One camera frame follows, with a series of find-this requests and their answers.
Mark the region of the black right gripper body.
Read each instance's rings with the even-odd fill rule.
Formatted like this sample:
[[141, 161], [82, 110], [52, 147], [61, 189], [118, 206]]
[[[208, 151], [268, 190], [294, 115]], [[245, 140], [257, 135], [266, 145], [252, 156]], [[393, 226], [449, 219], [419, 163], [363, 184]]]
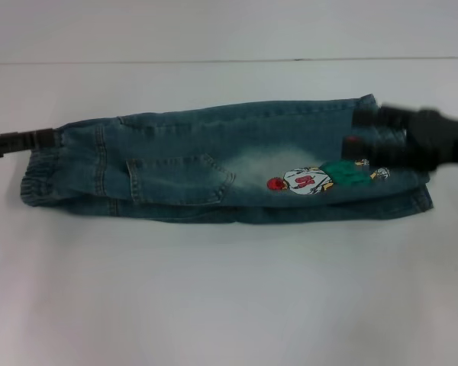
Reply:
[[412, 114], [405, 131], [407, 167], [434, 171], [441, 165], [458, 164], [458, 120], [421, 110]]

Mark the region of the blue denim shorts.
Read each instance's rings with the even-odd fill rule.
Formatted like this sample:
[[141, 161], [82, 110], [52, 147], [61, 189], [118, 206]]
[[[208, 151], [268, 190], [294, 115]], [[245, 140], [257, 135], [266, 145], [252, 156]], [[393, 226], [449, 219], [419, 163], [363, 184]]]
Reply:
[[390, 220], [433, 207], [425, 173], [344, 160], [372, 95], [264, 101], [84, 120], [35, 150], [21, 181], [32, 207], [168, 223]]

